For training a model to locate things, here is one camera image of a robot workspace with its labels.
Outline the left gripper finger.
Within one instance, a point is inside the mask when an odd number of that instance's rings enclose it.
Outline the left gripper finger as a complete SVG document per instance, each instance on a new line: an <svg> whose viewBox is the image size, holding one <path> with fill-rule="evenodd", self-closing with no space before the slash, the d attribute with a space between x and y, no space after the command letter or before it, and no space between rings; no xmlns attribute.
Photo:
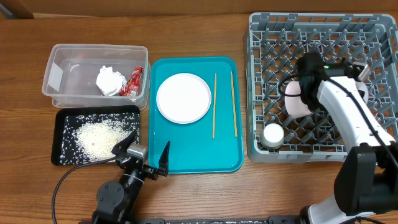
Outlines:
<svg viewBox="0 0 398 224"><path fill-rule="evenodd" d="M170 141L168 141L164 147L164 150L159 159L159 167L158 174L164 177L168 176L169 173L169 150L170 150Z"/></svg>
<svg viewBox="0 0 398 224"><path fill-rule="evenodd" d="M127 148L135 141L136 136L137 136L136 132L133 131L129 136L127 136L122 141L114 145L111 152L115 156L118 156L121 152L126 152Z"/></svg>

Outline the red snack wrapper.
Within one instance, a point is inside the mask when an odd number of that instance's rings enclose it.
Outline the red snack wrapper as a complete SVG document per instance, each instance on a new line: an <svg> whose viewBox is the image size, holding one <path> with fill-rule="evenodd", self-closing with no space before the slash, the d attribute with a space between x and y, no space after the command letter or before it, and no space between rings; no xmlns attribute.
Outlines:
<svg viewBox="0 0 398 224"><path fill-rule="evenodd" d="M136 67L134 69L130 78L119 91L121 96L137 96L143 70L143 67Z"/></svg>

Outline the white napkin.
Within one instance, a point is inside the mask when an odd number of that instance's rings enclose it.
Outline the white napkin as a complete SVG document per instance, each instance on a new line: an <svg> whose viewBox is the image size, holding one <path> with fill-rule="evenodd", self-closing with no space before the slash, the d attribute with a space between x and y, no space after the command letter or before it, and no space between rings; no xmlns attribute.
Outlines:
<svg viewBox="0 0 398 224"><path fill-rule="evenodd" d="M104 96L118 95L126 83L125 76L114 72L112 67L102 66L96 78L96 85Z"/></svg>

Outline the pink bowl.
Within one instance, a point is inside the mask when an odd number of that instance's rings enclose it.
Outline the pink bowl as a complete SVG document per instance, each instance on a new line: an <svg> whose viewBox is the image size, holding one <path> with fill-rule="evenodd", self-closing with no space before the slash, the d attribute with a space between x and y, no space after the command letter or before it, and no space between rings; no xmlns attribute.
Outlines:
<svg viewBox="0 0 398 224"><path fill-rule="evenodd" d="M285 88L285 108L293 119L311 115L308 106L300 98L299 82L291 81Z"/></svg>

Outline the white round plate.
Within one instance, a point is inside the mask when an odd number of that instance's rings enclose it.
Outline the white round plate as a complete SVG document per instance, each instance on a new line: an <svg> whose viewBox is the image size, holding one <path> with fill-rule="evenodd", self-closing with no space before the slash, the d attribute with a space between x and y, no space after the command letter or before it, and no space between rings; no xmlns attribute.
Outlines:
<svg viewBox="0 0 398 224"><path fill-rule="evenodd" d="M208 84L191 73L178 73L163 81L156 93L161 115L177 124L200 120L210 109L212 94Z"/></svg>

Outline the white plastic cup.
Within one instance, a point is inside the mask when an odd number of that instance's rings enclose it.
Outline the white plastic cup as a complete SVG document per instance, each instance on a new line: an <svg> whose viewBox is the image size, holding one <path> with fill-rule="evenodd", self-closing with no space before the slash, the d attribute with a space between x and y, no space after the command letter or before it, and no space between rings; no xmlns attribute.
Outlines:
<svg viewBox="0 0 398 224"><path fill-rule="evenodd" d="M266 149L278 149L284 142L284 130L282 126L271 123L265 126L260 135L260 143Z"/></svg>

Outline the grey-rimmed white bowl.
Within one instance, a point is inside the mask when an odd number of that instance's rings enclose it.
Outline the grey-rimmed white bowl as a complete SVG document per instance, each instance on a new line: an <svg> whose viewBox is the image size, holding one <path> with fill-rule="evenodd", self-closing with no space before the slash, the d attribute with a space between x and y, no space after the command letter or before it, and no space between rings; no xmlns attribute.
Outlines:
<svg viewBox="0 0 398 224"><path fill-rule="evenodd" d="M367 103L369 99L369 91L366 84L363 82L356 82L356 87L363 101Z"/></svg>

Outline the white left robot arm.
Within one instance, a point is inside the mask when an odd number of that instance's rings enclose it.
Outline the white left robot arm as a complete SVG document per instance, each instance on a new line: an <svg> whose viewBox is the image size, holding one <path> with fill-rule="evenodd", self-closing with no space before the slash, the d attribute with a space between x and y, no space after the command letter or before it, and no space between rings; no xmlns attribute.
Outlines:
<svg viewBox="0 0 398 224"><path fill-rule="evenodd" d="M92 223L135 223L131 209L146 179L157 180L169 173L170 142L167 142L158 162L158 167L146 164L148 150L133 142L131 133L114 145L112 153L116 164L124 171L118 181L104 183L96 194L97 207Z"/></svg>

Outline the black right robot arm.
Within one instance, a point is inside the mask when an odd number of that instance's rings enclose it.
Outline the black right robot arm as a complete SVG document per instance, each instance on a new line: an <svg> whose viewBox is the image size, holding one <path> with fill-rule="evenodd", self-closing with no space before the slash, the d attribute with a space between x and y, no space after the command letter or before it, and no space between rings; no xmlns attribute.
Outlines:
<svg viewBox="0 0 398 224"><path fill-rule="evenodd" d="M370 74L366 63L326 63L317 52L296 62L300 98L310 111L325 110L348 155L333 194L302 212L307 223L353 223L397 210L397 142L370 112L357 83Z"/></svg>

